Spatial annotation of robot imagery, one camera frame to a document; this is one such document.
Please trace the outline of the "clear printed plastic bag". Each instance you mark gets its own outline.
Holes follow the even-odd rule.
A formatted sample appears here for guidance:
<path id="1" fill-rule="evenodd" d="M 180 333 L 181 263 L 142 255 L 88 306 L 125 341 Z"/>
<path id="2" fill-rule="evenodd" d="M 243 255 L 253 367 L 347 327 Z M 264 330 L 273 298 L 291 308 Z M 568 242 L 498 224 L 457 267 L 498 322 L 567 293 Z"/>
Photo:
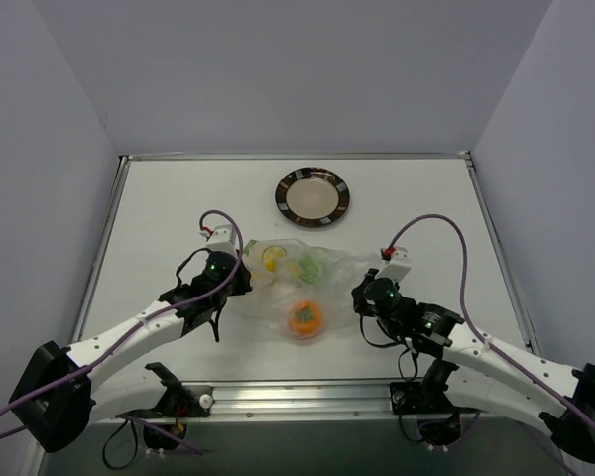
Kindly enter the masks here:
<path id="1" fill-rule="evenodd" d="M 288 246 L 299 254 L 304 251 L 320 252 L 327 263 L 324 283 L 310 287 L 299 279 L 277 277 L 267 271 L 262 253 L 271 245 Z M 298 340 L 300 338 L 289 331 L 287 320 L 292 307 L 303 300 L 315 301 L 321 308 L 323 329 L 316 336 L 354 325 L 357 316 L 353 310 L 351 291 L 361 283 L 369 269 L 380 266 L 380 259 L 375 253 L 356 254 L 310 246 L 298 239 L 251 240 L 244 248 L 243 264 L 251 273 L 252 290 L 234 300 L 234 310 L 287 340 Z"/>

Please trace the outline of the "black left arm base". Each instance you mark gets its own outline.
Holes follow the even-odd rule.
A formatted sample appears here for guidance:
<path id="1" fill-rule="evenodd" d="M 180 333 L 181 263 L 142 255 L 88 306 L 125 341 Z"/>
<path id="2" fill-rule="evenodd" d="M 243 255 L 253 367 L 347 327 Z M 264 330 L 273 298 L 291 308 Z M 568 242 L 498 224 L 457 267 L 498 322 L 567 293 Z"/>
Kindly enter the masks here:
<path id="1" fill-rule="evenodd" d="M 148 363 L 141 373 L 129 381 L 113 382 L 103 388 L 104 399 L 93 414 L 115 418 L 121 424 L 105 440 L 101 461 L 111 471 L 129 468 L 140 451 L 167 455 L 204 456 L 206 449 L 185 440 L 189 417 L 209 417 L 214 403 L 213 390 L 207 385 L 186 386 L 164 364 Z M 132 451 L 123 463 L 110 460 L 110 443 L 124 429 L 130 431 Z"/>

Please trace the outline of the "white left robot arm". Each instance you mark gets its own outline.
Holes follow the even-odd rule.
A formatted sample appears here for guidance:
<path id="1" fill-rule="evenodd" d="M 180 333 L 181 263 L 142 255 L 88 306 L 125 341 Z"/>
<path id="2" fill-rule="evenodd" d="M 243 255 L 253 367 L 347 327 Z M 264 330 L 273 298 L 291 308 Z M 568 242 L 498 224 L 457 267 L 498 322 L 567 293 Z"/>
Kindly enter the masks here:
<path id="1" fill-rule="evenodd" d="M 209 251 L 202 272 L 178 283 L 145 313 L 70 347 L 50 341 L 34 352 L 10 403 L 12 412 L 47 452 L 75 441 L 90 422 L 95 387 L 148 352 L 215 319 L 227 300 L 251 290 L 242 254 Z"/>

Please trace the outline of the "orange fake persimmon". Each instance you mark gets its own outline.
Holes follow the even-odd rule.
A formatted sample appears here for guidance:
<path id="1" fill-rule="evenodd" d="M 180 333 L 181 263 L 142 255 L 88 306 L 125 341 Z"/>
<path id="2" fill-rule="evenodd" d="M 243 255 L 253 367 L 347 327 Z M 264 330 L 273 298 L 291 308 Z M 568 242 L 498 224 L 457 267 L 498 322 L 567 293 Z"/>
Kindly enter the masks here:
<path id="1" fill-rule="evenodd" d="M 316 336 L 323 329 L 320 306 L 312 300 L 296 303 L 289 313 L 287 325 L 296 338 L 306 339 Z"/>

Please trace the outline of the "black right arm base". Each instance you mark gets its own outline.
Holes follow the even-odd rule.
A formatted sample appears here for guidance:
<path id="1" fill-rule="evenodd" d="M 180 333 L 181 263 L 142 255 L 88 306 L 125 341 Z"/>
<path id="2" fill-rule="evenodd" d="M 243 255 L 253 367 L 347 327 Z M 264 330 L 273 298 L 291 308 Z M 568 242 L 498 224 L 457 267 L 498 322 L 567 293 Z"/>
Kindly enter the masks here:
<path id="1" fill-rule="evenodd" d="M 397 417 L 399 430 L 407 442 L 424 444 L 432 451 L 449 452 L 458 445 L 477 423 L 481 411 L 459 407 L 448 397 L 447 380 L 459 367 L 453 363 L 435 360 L 421 378 L 417 357 L 413 358 L 415 372 L 411 377 L 389 384 L 390 405 Z M 404 416 L 417 416 L 417 437 L 404 428 Z"/>

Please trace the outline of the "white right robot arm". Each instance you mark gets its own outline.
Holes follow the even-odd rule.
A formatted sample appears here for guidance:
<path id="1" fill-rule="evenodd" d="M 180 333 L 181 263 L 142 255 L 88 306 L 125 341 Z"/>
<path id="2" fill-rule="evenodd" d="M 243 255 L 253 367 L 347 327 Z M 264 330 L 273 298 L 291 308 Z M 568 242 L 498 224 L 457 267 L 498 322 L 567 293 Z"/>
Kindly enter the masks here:
<path id="1" fill-rule="evenodd" d="M 375 318 L 389 337 L 433 357 L 421 384 L 429 397 L 452 401 L 453 373 L 478 372 L 484 383 L 463 392 L 461 407 L 547 431 L 560 450 L 595 464 L 595 365 L 558 364 L 496 339 L 452 310 L 404 297 L 398 283 L 376 269 L 351 295 L 360 317 Z"/>

